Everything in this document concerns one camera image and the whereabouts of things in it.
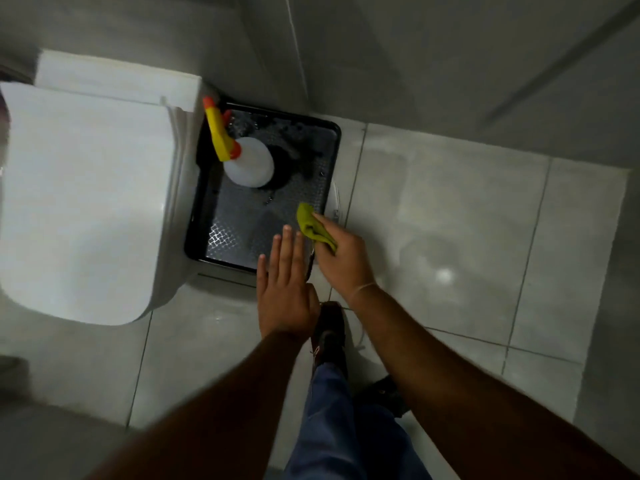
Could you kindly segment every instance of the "pant leg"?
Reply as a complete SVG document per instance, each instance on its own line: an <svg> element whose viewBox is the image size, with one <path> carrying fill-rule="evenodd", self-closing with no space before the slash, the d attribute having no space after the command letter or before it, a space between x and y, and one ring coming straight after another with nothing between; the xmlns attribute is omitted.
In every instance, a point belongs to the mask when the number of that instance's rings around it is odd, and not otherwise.
<svg viewBox="0 0 640 480"><path fill-rule="evenodd" d="M377 404L358 406L355 420L369 480L431 480L411 438L388 409Z"/></svg>
<svg viewBox="0 0 640 480"><path fill-rule="evenodd" d="M331 363L311 380L298 443L285 468L288 480L365 480L347 380Z"/></svg>

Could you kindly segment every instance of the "white bottle body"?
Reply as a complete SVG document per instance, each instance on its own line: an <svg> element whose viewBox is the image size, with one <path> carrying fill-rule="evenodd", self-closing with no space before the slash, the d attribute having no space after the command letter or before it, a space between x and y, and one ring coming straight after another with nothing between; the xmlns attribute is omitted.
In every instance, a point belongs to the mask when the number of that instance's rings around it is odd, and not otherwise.
<svg viewBox="0 0 640 480"><path fill-rule="evenodd" d="M259 139L244 137L236 140L242 153L235 160L224 162L229 179L244 187L261 187L273 177L273 158L267 145Z"/></svg>

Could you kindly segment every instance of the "person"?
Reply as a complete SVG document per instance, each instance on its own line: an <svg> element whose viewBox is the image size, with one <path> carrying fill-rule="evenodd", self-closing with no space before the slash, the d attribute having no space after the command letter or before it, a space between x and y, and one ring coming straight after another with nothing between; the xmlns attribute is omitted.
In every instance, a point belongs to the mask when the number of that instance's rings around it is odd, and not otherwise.
<svg viewBox="0 0 640 480"><path fill-rule="evenodd" d="M394 419L405 405L461 479L637 478L574 426L434 338L375 284L364 241L316 218L338 244L333 254L316 243L320 270L390 377L351 398L342 311L320 306L305 282L304 238L285 226L269 262L258 262L258 346L91 479L263 478L289 377L310 337L314 374L285 478L430 478Z"/></svg>

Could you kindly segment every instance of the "black tray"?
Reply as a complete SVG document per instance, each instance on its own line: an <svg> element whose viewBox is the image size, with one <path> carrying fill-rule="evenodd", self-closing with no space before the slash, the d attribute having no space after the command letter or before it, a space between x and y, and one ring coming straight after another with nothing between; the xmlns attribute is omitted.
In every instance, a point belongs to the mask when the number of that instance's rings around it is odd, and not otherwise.
<svg viewBox="0 0 640 480"><path fill-rule="evenodd" d="M259 189L236 185L224 173L203 121L196 163L198 188L184 250L203 262L256 272L284 224L297 229L296 211L308 202L323 213L340 146L340 127L330 121L233 103L227 126L233 138L251 136L267 145L275 163L271 181ZM312 247L307 243L310 273Z"/></svg>

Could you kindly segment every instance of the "yellow cloth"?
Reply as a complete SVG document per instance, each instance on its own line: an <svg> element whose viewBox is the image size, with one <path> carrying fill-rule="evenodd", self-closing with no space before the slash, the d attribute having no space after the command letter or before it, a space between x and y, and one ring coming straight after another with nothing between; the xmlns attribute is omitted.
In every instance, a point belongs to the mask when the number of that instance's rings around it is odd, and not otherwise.
<svg viewBox="0 0 640 480"><path fill-rule="evenodd" d="M331 237L324 226L318 219L313 217L314 208L308 203L300 202L296 217L302 234L306 235L312 241L324 242L335 253L338 249L338 243Z"/></svg>

